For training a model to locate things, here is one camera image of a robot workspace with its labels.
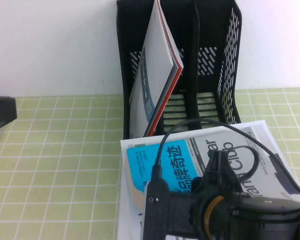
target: book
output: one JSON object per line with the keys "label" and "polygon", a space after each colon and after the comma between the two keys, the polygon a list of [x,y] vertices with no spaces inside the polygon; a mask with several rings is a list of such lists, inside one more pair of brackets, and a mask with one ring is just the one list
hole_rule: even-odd
{"label": "book", "polygon": [[130,138],[154,134],[183,67],[160,1],[155,0],[130,95]]}

